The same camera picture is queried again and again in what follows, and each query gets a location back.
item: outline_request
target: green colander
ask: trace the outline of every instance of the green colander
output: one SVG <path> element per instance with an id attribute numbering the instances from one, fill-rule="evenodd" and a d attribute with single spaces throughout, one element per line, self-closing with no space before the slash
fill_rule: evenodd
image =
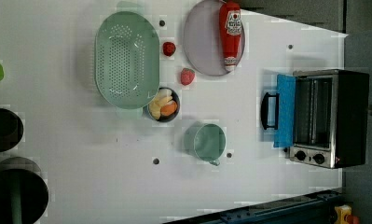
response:
<path id="1" fill-rule="evenodd" d="M 101 95 L 121 109 L 147 105 L 159 88 L 159 40 L 137 13 L 119 11 L 101 25 L 95 42 L 95 82 Z"/>

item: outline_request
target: green mug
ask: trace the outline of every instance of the green mug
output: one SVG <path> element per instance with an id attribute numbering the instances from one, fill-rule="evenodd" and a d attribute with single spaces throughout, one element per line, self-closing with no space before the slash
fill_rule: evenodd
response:
<path id="1" fill-rule="evenodd" d="M 196 123 L 185 134 L 185 148 L 190 154 L 218 166 L 226 148 L 226 135 L 215 124 Z"/>

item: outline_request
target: toaster oven control panel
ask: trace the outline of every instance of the toaster oven control panel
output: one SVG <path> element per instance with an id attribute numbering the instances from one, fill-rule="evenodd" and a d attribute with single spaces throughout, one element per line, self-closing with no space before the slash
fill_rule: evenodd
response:
<path id="1" fill-rule="evenodd" d="M 334 163 L 331 162 L 331 151 L 316 150 L 306 147 L 291 147 L 290 160 L 306 163 L 309 165 L 321 166 L 325 168 L 334 168 Z"/>

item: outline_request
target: screw hole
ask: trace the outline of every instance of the screw hole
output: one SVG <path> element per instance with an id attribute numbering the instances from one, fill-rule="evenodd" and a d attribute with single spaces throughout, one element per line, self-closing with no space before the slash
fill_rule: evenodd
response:
<path id="1" fill-rule="evenodd" d="M 158 165 L 159 164 L 159 159 L 154 159 L 153 163 L 154 163 L 154 165 Z"/>

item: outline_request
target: toaster oven handle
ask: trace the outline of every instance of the toaster oven handle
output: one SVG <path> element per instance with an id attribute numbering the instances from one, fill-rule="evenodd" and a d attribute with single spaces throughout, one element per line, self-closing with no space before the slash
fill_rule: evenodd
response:
<path id="1" fill-rule="evenodd" d="M 269 112 L 269 98 L 276 98 L 276 105 L 275 105 L 275 125 L 268 125 L 268 112 Z M 269 94 L 268 92 L 265 94 L 264 99 L 261 103 L 261 122 L 264 130 L 268 128 L 274 128 L 278 130 L 279 127 L 279 93 L 274 95 Z"/>

